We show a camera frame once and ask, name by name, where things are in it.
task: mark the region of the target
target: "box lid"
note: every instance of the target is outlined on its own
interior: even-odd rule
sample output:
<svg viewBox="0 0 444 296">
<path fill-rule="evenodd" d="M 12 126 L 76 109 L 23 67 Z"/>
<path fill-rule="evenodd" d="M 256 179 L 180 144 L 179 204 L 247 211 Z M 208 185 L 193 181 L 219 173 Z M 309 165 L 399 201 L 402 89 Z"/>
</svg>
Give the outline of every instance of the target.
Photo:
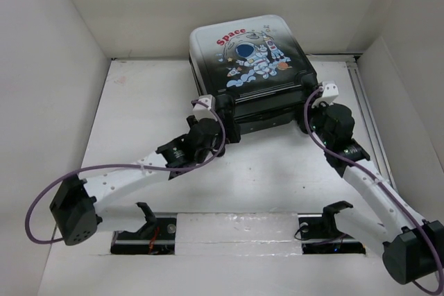
<svg viewBox="0 0 444 296">
<path fill-rule="evenodd" d="M 190 48 L 206 94 L 232 94 L 237 102 L 294 89 L 314 72 L 277 15 L 197 28 Z"/>
</svg>

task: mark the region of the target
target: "cartoon astronaut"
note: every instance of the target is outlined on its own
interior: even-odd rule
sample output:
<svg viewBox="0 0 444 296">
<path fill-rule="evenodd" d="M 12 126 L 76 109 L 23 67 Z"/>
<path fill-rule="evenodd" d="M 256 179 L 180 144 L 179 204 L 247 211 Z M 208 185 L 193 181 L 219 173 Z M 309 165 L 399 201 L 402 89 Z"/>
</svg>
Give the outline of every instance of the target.
<svg viewBox="0 0 444 296">
<path fill-rule="evenodd" d="M 275 69 L 270 67 L 268 60 L 268 50 L 264 45 L 255 46 L 252 43 L 243 42 L 236 46 L 236 53 L 246 59 L 237 60 L 237 63 L 245 67 L 253 67 L 256 74 L 261 75 L 264 79 L 277 74 Z"/>
<path fill-rule="evenodd" d="M 271 52 L 271 57 L 274 61 L 281 61 L 280 58 L 282 58 L 282 61 L 286 62 L 289 60 L 288 57 L 285 57 L 285 54 L 278 49 L 275 42 L 273 42 L 272 38 L 268 36 L 266 33 L 262 31 L 262 38 L 264 38 L 264 42 L 266 43 L 268 49 Z"/>
</svg>

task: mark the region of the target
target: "screw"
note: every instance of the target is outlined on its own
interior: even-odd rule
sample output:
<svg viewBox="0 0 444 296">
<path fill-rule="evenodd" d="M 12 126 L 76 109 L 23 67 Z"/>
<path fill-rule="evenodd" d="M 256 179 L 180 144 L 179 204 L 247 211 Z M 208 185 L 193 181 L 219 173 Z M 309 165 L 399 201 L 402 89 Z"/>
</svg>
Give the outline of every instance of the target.
<svg viewBox="0 0 444 296">
<path fill-rule="evenodd" d="M 175 225 L 167 225 L 166 230 L 169 234 L 174 234 L 176 232 L 176 226 Z"/>
</svg>

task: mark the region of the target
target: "table surface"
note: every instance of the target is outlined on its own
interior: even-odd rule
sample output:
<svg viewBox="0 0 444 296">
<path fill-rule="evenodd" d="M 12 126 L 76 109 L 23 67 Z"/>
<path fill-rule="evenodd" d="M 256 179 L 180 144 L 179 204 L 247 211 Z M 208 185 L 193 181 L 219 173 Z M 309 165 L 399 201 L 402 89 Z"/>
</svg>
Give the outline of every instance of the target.
<svg viewBox="0 0 444 296">
<path fill-rule="evenodd" d="M 374 155 L 347 64 L 312 64 L 320 81 L 336 81 L 336 101 L 350 107 L 356 121 L 355 139 Z M 83 166 L 133 162 L 186 133 L 189 102 L 197 95 L 188 61 L 113 61 Z M 290 212 L 317 213 L 339 200 L 374 216 L 293 122 L 244 135 L 241 143 L 229 145 L 224 157 L 205 168 L 148 186 L 117 204 L 144 201 L 157 212 L 236 213 L 247 219 L 251 215 L 245 213 L 260 212 L 288 220 Z M 188 214 L 181 215 L 182 230 L 194 227 L 188 217 L 195 215 Z M 221 214 L 216 224 L 232 223 L 227 216 L 231 215 Z M 207 233 L 210 229 L 217 234 L 210 228 L 216 220 L 201 218 L 200 223 L 207 223 Z M 269 219 L 265 221 L 257 228 L 272 230 Z M 109 233 L 75 247 L 55 244 L 39 295 L 420 295 L 413 286 L 391 280 L 374 254 L 300 255 L 291 232 L 284 232 L 289 234 L 283 241 L 293 242 L 290 250 L 280 249 L 284 255 L 273 255 L 271 247 L 213 252 L 207 243 L 191 240 L 175 256 L 114 256 L 109 254 Z M 267 237 L 273 242 L 272 234 Z M 245 242 L 239 239 L 228 243 Z M 432 278 L 426 282 L 436 283 Z"/>
</svg>

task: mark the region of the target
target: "cable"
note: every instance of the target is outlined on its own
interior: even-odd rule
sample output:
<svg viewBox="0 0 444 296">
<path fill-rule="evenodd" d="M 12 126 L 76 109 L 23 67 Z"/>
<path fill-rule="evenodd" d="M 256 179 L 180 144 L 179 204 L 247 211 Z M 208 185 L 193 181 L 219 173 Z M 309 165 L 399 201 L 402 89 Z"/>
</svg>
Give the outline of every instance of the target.
<svg viewBox="0 0 444 296">
<path fill-rule="evenodd" d="M 221 118 L 218 116 L 218 114 L 213 109 L 211 109 L 210 106 L 208 106 L 208 105 L 206 105 L 206 104 L 204 104 L 204 103 L 202 103 L 200 101 L 195 100 L 195 101 L 192 101 L 191 104 L 192 105 L 199 104 L 199 105 L 202 105 L 202 106 L 206 107 L 213 114 L 213 116 L 216 117 L 217 122 L 221 126 L 222 140 L 221 140 L 221 145 L 217 149 L 216 153 L 213 156 L 211 156 L 209 159 L 207 159 L 206 161 L 202 162 L 201 164 L 197 164 L 195 166 L 189 166 L 189 167 L 186 167 L 186 168 L 167 168 L 167 167 L 163 167 L 163 166 L 145 166 L 145 165 L 143 165 L 144 169 L 154 170 L 154 171 L 169 171 L 169 172 L 187 173 L 189 171 L 193 171 L 195 169 L 202 168 L 203 166 L 206 166 L 207 164 L 209 164 L 211 161 L 213 161 L 221 153 L 221 151 L 225 147 L 225 140 L 226 140 L 226 137 L 227 137 L 226 132 L 225 132 L 225 128 L 223 127 L 223 122 L 222 122 Z M 141 166 L 140 166 L 140 164 L 101 164 L 101 165 L 98 165 L 98 166 L 87 166 L 85 168 L 79 168 L 79 169 L 76 169 L 74 171 L 71 171 L 70 173 L 67 173 L 66 175 L 63 175 L 62 177 L 59 177 L 58 179 L 56 179 L 55 181 L 50 183 L 50 185 L 48 185 L 46 188 L 44 188 L 43 191 L 40 192 L 37 195 L 37 197 L 34 199 L 34 201 L 29 206 L 28 211 L 26 212 L 26 217 L 25 217 L 25 232 L 26 232 L 27 237 L 32 242 L 34 242 L 36 244 L 40 244 L 40 245 L 54 244 L 54 243 L 63 241 L 63 238 L 57 238 L 57 239 L 51 239 L 51 240 L 42 241 L 42 240 L 34 237 L 32 231 L 31 231 L 31 216 L 33 214 L 35 206 L 37 206 L 38 202 L 53 187 L 55 187 L 57 184 L 63 182 L 67 178 L 69 178 L 71 176 L 74 176 L 74 175 L 77 175 L 79 173 L 83 173 L 85 171 L 98 170 L 98 169 L 109 169 L 109 168 L 140 169 Z"/>
<path fill-rule="evenodd" d="M 325 244 L 330 244 L 334 241 L 337 241 L 339 239 L 343 240 L 345 237 L 347 236 L 347 234 L 341 234 L 335 238 L 331 238 L 331 239 L 327 239 L 326 241 L 322 241 L 322 242 L 316 242 L 316 243 L 310 243 L 310 245 L 325 245 Z"/>
<path fill-rule="evenodd" d="M 313 100 L 313 98 L 319 94 L 320 92 L 323 91 L 322 87 L 319 87 L 317 90 L 315 90 L 313 93 L 311 93 L 311 95 L 309 96 L 309 98 L 305 101 L 304 104 L 304 124 L 305 124 L 305 128 L 308 132 L 308 135 L 310 136 L 310 138 L 314 141 L 314 143 L 320 148 L 322 149 L 324 152 L 326 152 L 328 155 L 331 155 L 337 159 L 340 159 L 341 161 L 344 161 L 345 163 L 351 165 L 351 166 L 356 166 L 358 169 L 362 170 L 363 172 L 365 172 L 374 182 L 377 183 L 378 187 L 391 199 L 391 201 L 396 204 L 396 206 L 399 207 L 399 209 L 402 211 L 402 213 L 415 225 L 416 229 L 419 231 L 419 233 L 421 234 L 422 238 L 424 239 L 424 241 L 426 242 L 427 246 L 429 247 L 430 251 L 432 252 L 432 256 L 435 260 L 436 263 L 436 267 L 438 268 L 438 275 L 439 275 L 439 280 L 438 280 L 438 288 L 435 291 L 430 291 L 425 289 L 424 287 L 422 287 L 418 282 L 413 281 L 413 284 L 415 286 L 417 286 L 419 289 L 421 289 L 421 291 L 429 294 L 429 295 L 440 295 L 443 290 L 444 290 L 444 272 L 443 272 L 443 264 L 441 263 L 441 260 L 439 258 L 438 252 L 436 251 L 436 248 L 434 247 L 432 241 L 430 240 L 430 238 L 428 237 L 428 235 L 425 233 L 425 231 L 422 229 L 422 227 L 420 226 L 419 222 L 416 221 L 416 219 L 410 214 L 410 212 L 404 207 L 404 205 L 398 201 L 398 199 L 390 192 L 390 190 L 388 190 L 386 188 L 386 186 L 377 179 L 377 177 L 375 175 L 373 175 L 373 173 L 368 170 L 367 168 L 363 167 L 361 164 L 358 164 L 354 161 L 352 161 L 351 159 L 348 159 L 346 157 L 340 156 L 339 154 L 336 154 L 335 152 L 331 151 L 330 149 L 326 148 L 321 142 L 319 142 L 316 137 L 314 136 L 313 132 L 311 131 L 310 128 L 310 124 L 308 121 L 308 109 L 309 109 L 309 105 L 311 100 Z"/>
<path fill-rule="evenodd" d="M 296 233 L 294 234 L 294 238 L 298 241 L 309 241 L 312 238 L 307 238 L 307 239 L 301 239 L 296 237 L 297 234 L 299 234 L 301 232 L 302 228 L 299 228 L 298 230 L 296 230 Z M 343 241 L 343 239 L 347 236 L 347 234 L 341 234 L 337 237 L 334 238 L 330 238 L 330 239 L 326 239 L 325 241 L 321 241 L 321 242 L 315 242 L 315 243 L 308 243 L 310 245 L 325 245 L 325 244 L 330 244 L 331 242 L 337 241 L 339 239 L 341 239 Z"/>
<path fill-rule="evenodd" d="M 151 252 L 153 251 L 154 242 L 155 242 L 157 236 L 159 235 L 159 232 L 160 232 L 160 227 L 157 227 L 154 232 L 154 236 L 152 237 L 152 239 L 150 240 L 150 243 L 148 244 L 148 248 L 149 248 L 148 254 L 151 254 Z"/>
</svg>

